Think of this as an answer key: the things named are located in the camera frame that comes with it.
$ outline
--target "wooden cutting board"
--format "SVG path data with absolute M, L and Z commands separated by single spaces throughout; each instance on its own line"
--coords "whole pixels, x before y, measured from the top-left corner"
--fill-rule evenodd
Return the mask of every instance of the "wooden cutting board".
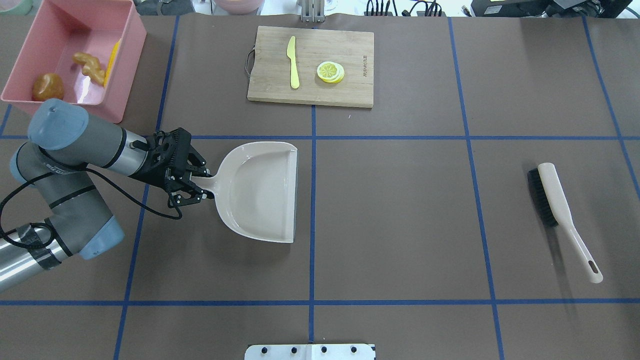
M 290 86 L 289 39 L 296 37 L 296 64 L 300 87 Z M 323 61 L 344 67 L 337 84 L 316 75 Z M 259 26 L 255 39 L 255 63 L 247 99 L 329 106 L 373 107 L 373 33 Z

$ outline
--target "dustpan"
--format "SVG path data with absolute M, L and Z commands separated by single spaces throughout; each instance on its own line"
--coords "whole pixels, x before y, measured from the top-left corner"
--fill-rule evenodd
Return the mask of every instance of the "dustpan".
M 231 230 L 248 238 L 292 243 L 298 149 L 286 142 L 252 142 L 233 149 L 213 177 L 192 177 L 215 195 Z

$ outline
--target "cutting board handle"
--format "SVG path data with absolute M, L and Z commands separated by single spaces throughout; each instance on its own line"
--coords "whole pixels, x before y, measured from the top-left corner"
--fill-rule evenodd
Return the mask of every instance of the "cutting board handle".
M 255 44 L 249 53 L 246 55 L 246 62 L 244 63 L 244 72 L 246 75 L 251 78 L 251 72 L 249 71 L 249 59 L 251 58 L 251 54 L 253 53 L 253 64 L 251 64 L 251 69 L 253 70 L 253 65 L 255 64 Z

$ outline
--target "hole in brush handle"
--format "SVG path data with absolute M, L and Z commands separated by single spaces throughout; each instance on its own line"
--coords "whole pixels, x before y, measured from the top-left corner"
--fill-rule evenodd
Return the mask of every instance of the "hole in brush handle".
M 593 270 L 594 273 L 598 273 L 598 268 L 596 267 L 595 263 L 591 260 L 589 260 L 589 266 L 591 266 L 591 269 Z

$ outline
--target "yellow knife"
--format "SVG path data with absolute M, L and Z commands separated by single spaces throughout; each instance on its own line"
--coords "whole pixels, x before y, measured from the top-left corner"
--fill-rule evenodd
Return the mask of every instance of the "yellow knife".
M 291 59 L 291 87 L 297 89 L 300 87 L 300 80 L 298 79 L 298 67 L 296 66 L 296 37 L 289 39 L 287 57 Z

